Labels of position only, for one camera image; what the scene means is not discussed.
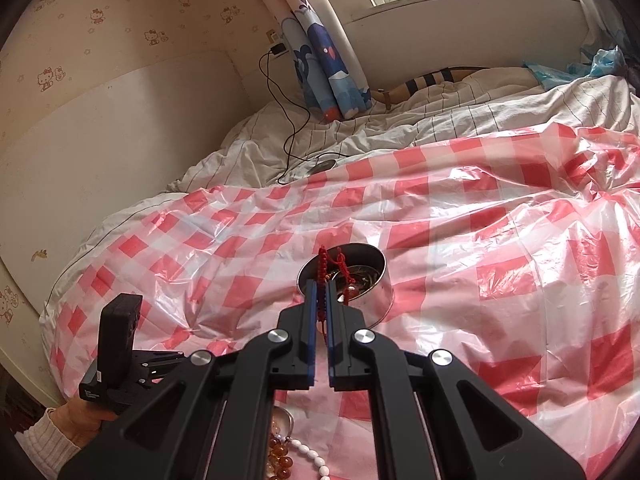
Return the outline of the left hand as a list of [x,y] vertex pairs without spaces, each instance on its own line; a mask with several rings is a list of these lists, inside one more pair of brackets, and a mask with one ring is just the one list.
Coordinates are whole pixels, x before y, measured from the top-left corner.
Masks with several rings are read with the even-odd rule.
[[55,408],[49,417],[64,437],[83,448],[101,432],[104,422],[114,422],[117,415],[100,404],[73,398]]

